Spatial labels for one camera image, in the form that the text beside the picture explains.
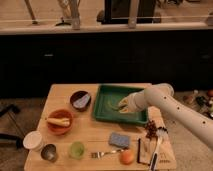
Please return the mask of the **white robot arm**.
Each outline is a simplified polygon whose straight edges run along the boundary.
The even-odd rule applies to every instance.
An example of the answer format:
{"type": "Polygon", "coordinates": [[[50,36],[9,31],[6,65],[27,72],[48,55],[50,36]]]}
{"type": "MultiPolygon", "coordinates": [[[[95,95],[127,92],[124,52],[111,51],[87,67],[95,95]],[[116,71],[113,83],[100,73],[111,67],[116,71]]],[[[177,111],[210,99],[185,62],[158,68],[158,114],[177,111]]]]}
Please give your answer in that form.
{"type": "Polygon", "coordinates": [[[181,104],[173,98],[174,89],[168,83],[149,85],[141,91],[130,93],[119,103],[127,112],[140,112],[155,106],[170,114],[193,135],[213,150],[213,120],[181,104]]]}

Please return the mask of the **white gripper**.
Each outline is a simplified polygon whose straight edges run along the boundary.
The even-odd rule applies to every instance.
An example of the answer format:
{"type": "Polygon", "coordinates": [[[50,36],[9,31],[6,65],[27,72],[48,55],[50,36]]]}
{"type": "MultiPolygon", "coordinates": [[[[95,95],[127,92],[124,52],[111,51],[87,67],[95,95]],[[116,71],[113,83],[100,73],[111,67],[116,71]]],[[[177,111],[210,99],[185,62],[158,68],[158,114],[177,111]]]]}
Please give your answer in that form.
{"type": "Polygon", "coordinates": [[[131,93],[127,97],[121,99],[119,104],[127,104],[128,108],[124,107],[119,110],[119,113],[124,114],[128,113],[129,110],[131,112],[141,112],[148,107],[148,103],[143,92],[131,93]]]}

